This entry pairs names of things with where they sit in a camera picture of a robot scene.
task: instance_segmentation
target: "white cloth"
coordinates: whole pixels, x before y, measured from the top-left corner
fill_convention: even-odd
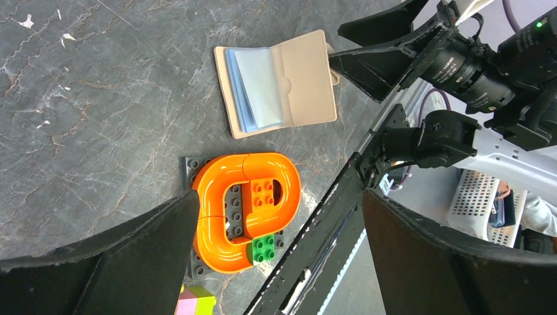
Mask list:
[[[530,230],[557,237],[557,207],[529,192],[521,224]]]

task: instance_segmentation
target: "yellow-green block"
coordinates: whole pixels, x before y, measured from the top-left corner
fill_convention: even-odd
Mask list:
[[[188,290],[198,299],[195,315],[213,315],[213,307],[217,304],[217,298],[203,287],[188,287]]]

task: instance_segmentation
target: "perforated basket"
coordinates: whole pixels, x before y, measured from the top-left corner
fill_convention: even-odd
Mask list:
[[[498,186],[497,178],[465,170],[447,212],[449,226],[482,240],[512,247],[524,210],[526,191],[513,189],[516,224],[506,228],[492,228],[489,215]]]

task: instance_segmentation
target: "pink block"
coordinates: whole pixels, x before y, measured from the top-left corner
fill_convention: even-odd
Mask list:
[[[197,307],[197,297],[188,289],[185,289],[178,297],[178,307],[176,315],[195,315]]]

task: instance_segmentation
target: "green block stud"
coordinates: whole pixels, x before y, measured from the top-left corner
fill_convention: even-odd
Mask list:
[[[275,236],[274,234],[256,238],[248,245],[248,258],[252,265],[275,258]]]

